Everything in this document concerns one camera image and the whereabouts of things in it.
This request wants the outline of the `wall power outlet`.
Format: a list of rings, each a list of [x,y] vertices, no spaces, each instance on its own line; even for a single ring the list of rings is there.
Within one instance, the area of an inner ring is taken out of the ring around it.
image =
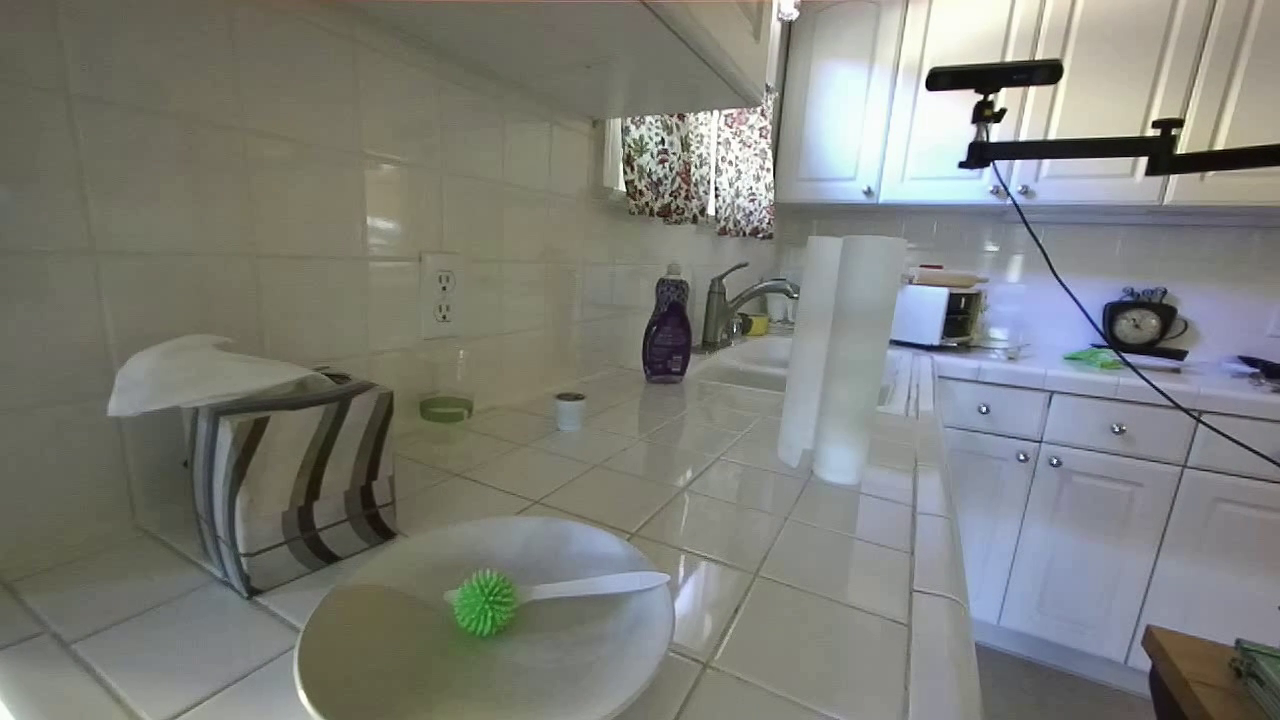
[[[422,255],[422,335],[442,335],[457,325],[457,267],[442,255]]]

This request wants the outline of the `white toaster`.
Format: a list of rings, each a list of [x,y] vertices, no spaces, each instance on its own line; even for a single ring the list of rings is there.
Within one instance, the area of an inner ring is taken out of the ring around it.
[[[902,283],[887,339],[909,347],[971,347],[980,309],[980,283]]]

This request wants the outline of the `purple dish soap bottle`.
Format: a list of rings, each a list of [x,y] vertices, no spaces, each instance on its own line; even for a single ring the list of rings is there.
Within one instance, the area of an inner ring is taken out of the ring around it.
[[[669,267],[654,279],[654,309],[643,326],[643,376],[653,385],[680,385],[691,356],[686,279]]]

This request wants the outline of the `white shallow bowl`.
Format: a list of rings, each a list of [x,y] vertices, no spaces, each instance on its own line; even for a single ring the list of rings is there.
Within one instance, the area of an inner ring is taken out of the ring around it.
[[[615,720],[673,640],[673,575],[627,539],[492,514],[395,539],[309,616],[317,720]]]

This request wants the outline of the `green rimmed glass cup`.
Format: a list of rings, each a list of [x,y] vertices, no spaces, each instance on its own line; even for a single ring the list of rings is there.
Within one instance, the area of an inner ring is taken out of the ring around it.
[[[432,385],[418,392],[414,412],[432,424],[458,424],[474,412],[464,347],[452,347],[432,365]]]

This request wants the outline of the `green spiky ball brush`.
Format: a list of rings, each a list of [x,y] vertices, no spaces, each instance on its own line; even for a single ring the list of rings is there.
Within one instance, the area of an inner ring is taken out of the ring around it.
[[[591,601],[591,594],[627,594],[662,588],[662,570],[605,570],[578,581],[551,581],[551,584],[515,584],[502,570],[471,570],[457,588],[442,590],[452,623],[464,635],[489,640],[498,635],[525,603],[543,601]]]

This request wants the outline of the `floral window curtain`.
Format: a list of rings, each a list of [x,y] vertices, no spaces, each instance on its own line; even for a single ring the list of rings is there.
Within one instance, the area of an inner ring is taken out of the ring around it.
[[[766,241],[773,178],[766,107],[618,120],[618,198],[633,215]]]

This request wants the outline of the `white paper towel roll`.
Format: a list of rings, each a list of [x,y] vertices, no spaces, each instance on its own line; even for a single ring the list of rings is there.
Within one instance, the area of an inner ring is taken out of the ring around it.
[[[829,482],[857,482],[884,389],[901,235],[811,235],[789,352],[776,456]]]

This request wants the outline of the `black kitchen scale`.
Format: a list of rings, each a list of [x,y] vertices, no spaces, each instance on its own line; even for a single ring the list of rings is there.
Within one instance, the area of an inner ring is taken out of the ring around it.
[[[1125,289],[1103,304],[1103,339],[1118,352],[1179,356],[1187,319],[1162,289]]]

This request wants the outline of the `chrome kitchen faucet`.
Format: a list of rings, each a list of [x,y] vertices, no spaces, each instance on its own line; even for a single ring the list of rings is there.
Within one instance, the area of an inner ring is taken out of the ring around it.
[[[784,297],[784,301],[794,301],[798,297],[798,283],[789,279],[789,275],[763,275],[755,279],[751,289],[745,293],[729,293],[729,279],[745,273],[745,262],[733,262],[722,273],[717,273],[708,279],[708,293],[705,293],[705,335],[699,335],[699,347],[705,352],[720,352],[733,344],[733,326],[737,326],[737,312],[751,301],[763,301],[763,297]]]

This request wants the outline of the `small white cup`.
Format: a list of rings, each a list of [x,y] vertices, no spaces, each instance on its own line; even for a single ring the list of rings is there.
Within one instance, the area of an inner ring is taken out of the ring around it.
[[[588,407],[584,392],[555,392],[551,397],[555,430],[578,430],[584,429],[584,407]]]

